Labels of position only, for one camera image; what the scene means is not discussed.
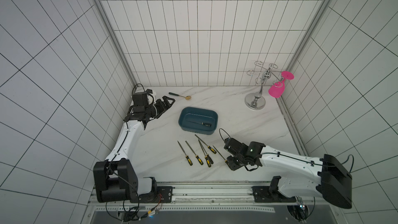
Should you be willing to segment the crossing yellow file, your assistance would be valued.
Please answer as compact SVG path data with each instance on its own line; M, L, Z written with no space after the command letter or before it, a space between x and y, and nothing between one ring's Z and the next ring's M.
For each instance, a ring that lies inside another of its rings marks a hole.
M214 154L217 153L215 149L213 149L212 147L210 147L209 145L207 145L198 135L195 134L195 136L196 136L196 137L198 138L198 140L199 140L202 144L204 144L212 153L214 153Z

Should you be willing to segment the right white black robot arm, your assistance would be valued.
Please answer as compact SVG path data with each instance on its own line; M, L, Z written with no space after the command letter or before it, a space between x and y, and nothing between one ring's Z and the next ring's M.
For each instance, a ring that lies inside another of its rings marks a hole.
M339 208L352 208L352 176L332 155L299 156L259 142L246 145L234 138L224 140L224 149L230 153L227 164L232 171L270 167L282 172L272 178L268 190L272 200L313 197Z

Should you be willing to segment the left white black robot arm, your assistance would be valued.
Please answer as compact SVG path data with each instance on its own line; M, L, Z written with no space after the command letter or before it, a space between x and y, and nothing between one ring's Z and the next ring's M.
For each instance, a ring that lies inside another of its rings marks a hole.
M147 124L160 118L175 102L175 99L168 96L160 99L155 97L156 94L151 89L132 94L132 103L123 120L115 147L104 161L97 162L93 168L98 202L150 203L158 200L155 178L139 178L130 161Z

